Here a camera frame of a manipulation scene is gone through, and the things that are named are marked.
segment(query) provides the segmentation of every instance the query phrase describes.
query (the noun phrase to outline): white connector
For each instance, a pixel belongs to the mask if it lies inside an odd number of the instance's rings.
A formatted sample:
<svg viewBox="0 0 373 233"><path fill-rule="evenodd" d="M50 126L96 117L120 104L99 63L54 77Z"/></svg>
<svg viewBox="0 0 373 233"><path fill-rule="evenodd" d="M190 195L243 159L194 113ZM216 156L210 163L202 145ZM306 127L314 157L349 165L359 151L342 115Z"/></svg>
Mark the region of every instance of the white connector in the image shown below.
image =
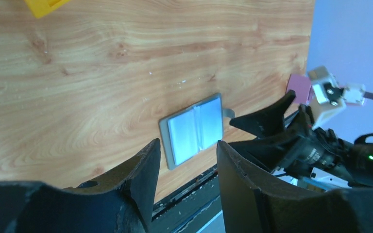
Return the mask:
<svg viewBox="0 0 373 233"><path fill-rule="evenodd" d="M364 104L364 94L365 94L365 85L357 83L347 83L344 86L344 91L342 93L342 98L346 103L353 104Z"/></svg>

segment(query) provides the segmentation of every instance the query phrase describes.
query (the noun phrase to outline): yellow object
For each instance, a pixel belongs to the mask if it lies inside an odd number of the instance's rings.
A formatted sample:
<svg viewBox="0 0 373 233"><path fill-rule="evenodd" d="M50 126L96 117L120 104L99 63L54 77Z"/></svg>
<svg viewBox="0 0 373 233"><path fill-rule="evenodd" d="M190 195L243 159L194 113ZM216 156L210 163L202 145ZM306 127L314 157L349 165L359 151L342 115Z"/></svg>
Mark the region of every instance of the yellow object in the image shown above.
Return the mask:
<svg viewBox="0 0 373 233"><path fill-rule="evenodd" d="M69 0L24 0L36 18L41 18L58 9Z"/></svg>

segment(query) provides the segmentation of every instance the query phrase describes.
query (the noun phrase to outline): wooden table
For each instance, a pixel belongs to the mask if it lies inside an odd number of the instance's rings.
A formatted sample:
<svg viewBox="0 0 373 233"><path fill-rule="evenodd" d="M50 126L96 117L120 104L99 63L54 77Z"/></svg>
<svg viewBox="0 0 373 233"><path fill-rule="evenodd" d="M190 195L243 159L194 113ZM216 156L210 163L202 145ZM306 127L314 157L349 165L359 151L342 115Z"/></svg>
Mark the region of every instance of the wooden table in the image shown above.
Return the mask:
<svg viewBox="0 0 373 233"><path fill-rule="evenodd" d="M0 0L0 180L77 186L160 137L158 120L221 92L246 114L305 72L313 0L72 0L40 20ZM225 140L249 136L227 127ZM158 201L216 163L173 171Z"/></svg>

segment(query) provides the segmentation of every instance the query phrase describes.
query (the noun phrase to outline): black plastic part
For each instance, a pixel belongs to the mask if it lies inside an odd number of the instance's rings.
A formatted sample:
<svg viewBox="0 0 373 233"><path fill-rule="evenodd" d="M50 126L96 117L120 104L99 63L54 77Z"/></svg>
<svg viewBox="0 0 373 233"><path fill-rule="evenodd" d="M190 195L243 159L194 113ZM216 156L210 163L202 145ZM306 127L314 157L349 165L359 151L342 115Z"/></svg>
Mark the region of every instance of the black plastic part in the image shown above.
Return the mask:
<svg viewBox="0 0 373 233"><path fill-rule="evenodd" d="M278 167L287 168L300 156L300 151L312 143L310 136L313 133L305 105L300 105L297 114L291 118L293 121L289 127L277 134L257 140L231 142L230 145L244 158L268 172ZM268 122L264 124L265 128L273 127Z"/></svg>
<svg viewBox="0 0 373 233"><path fill-rule="evenodd" d="M373 137L373 133L360 136L354 141L354 144L365 144L368 137Z"/></svg>
<svg viewBox="0 0 373 233"><path fill-rule="evenodd" d="M352 175L352 183L373 187L373 143L355 144L351 148L345 168Z"/></svg>
<svg viewBox="0 0 373 233"><path fill-rule="evenodd" d="M343 89L333 87L331 83L324 83L323 87L330 102L337 101L342 96Z"/></svg>
<svg viewBox="0 0 373 233"><path fill-rule="evenodd" d="M257 112L236 117L229 124L259 138L281 133L285 128L284 113L295 97L295 91L290 90L274 104Z"/></svg>
<svg viewBox="0 0 373 233"><path fill-rule="evenodd" d="M155 139L79 188L0 182L0 232L148 232L160 148Z"/></svg>
<svg viewBox="0 0 373 233"><path fill-rule="evenodd" d="M220 195L227 233L373 233L373 189L315 193L286 183L218 142Z"/></svg>

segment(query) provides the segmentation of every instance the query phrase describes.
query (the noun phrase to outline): robotic arm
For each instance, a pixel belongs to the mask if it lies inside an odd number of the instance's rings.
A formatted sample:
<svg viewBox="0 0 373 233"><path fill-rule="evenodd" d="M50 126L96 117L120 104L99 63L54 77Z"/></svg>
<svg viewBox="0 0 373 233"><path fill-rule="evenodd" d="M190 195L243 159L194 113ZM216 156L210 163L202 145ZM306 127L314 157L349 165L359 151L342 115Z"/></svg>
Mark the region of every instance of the robotic arm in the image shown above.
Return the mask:
<svg viewBox="0 0 373 233"><path fill-rule="evenodd" d="M361 84L339 87L325 67L308 73L315 96L309 105L300 104L289 122L284 112L295 99L289 91L273 105L231 120L230 125L257 136L255 140L229 143L247 160L273 173L284 171L295 178L310 177L314 167L348 182L350 187L373 187L373 143L360 136L354 143L337 137L322 124L349 103L363 104L373 93Z"/></svg>

